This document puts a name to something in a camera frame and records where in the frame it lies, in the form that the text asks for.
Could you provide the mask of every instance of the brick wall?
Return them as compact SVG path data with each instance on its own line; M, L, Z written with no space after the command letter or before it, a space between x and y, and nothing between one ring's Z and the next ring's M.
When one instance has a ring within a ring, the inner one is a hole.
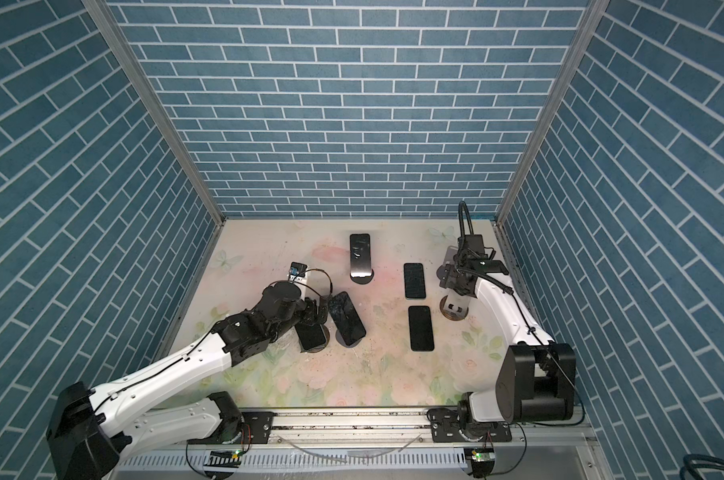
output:
M52 476L55 394L149 362L211 233L79 0L0 2L0 478Z
M587 0L234 4L110 2L227 216L454 216L496 211Z
M508 230L613 473L724 458L724 2L610 2Z

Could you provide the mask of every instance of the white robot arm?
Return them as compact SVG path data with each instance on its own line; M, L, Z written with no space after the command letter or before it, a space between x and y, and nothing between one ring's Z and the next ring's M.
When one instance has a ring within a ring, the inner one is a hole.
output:
M266 350L297 324L317 322L306 298L307 267L267 286L252 310L219 322L200 340L145 368L87 389L59 395L46 437L60 480L99 480L120 460L183 440L221 443L244 434L243 417L226 392L178 408L150 411L187 386Z
M576 393L576 357L572 348L557 343L541 328L514 291L506 266L493 258L495 251L485 253L482 235L474 235L464 202L460 202L458 211L458 247L448 249L446 262L438 271L440 286L450 289L442 312L460 320L468 314L470 301L479 301L489 316L482 321L498 322L509 345L495 388L463 395L458 405L462 423L571 418Z

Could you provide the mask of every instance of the smartphone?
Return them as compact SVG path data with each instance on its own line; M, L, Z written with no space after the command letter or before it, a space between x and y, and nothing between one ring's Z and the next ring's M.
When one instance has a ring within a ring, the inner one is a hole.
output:
M364 285L373 279L373 264L370 259L370 235L349 235L349 267L351 279Z
M410 321L410 349L414 352L434 351L434 331L431 328L431 309L411 306L407 309Z
M328 336L326 329L320 324L314 325L295 325L295 332L298 334L300 342L300 350L302 352L316 353L325 348L328 344Z
M426 298L424 264L405 264L405 298L422 300Z
M333 317L333 322L347 346L355 344L367 335L367 330L348 293L341 292L334 295L328 307L330 316Z

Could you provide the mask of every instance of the table surface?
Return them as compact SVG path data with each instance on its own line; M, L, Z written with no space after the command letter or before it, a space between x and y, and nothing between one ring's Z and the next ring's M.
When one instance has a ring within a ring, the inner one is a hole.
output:
M488 220L474 221L485 246L498 250ZM349 278L349 235L368 233L375 276L367 285ZM334 292L347 291L367 336L353 349L335 339L301 353L295 330L256 355L201 380L162 406L180 406L212 392L230 392L240 407L418 406L453 404L462 392L492 388L506 342L500 326L484 324L475 300L459 322L439 309L447 290L436 269L456 245L457 220L231 220L223 228L172 350L203 335L214 322L252 308L261 291L285 278L291 262L326 270ZM426 299L404 298L403 264L424 264ZM328 291L322 274L308 284ZM432 352L410 350L407 308L428 305L434 327Z

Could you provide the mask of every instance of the metal bracket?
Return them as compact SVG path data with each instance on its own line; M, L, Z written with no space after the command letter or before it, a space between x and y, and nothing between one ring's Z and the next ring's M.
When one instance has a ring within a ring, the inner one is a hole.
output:
M434 443L454 443L454 442L473 442L470 436L478 431L478 428L472 428L472 433L461 432L459 427L458 411L452 408L431 408L426 412L426 417L431 423L431 439ZM482 433L488 432L493 443L510 442L511 431L509 426L502 422L488 422L482 424Z
M271 426L274 423L272 412L242 412L244 423L250 427L250 443L265 444L271 435Z

